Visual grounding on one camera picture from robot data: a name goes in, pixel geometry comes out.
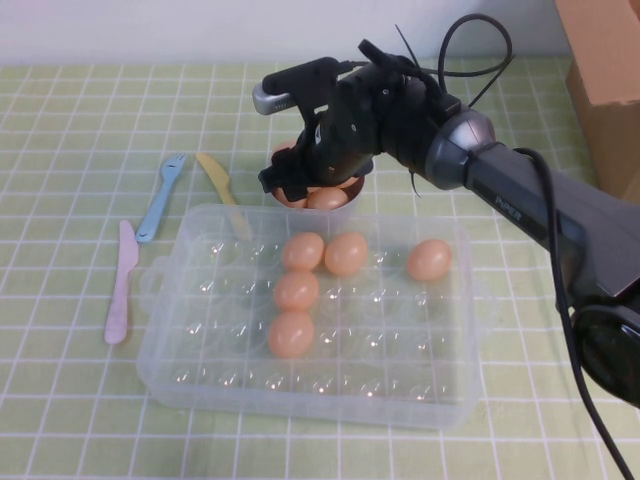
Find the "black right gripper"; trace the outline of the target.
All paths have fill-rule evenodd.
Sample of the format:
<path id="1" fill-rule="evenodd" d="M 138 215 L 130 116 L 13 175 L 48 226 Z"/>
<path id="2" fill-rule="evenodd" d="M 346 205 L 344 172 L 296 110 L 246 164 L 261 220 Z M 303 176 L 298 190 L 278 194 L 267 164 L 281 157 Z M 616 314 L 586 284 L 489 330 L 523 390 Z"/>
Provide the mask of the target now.
<path id="1" fill-rule="evenodd" d="M 327 109 L 307 123 L 295 149 L 277 150 L 260 171 L 264 193 L 281 188 L 290 203 L 310 189 L 337 186 L 367 167 L 381 152 L 381 127 L 400 88 L 400 75 L 382 69 L 359 69 L 337 81 Z"/>

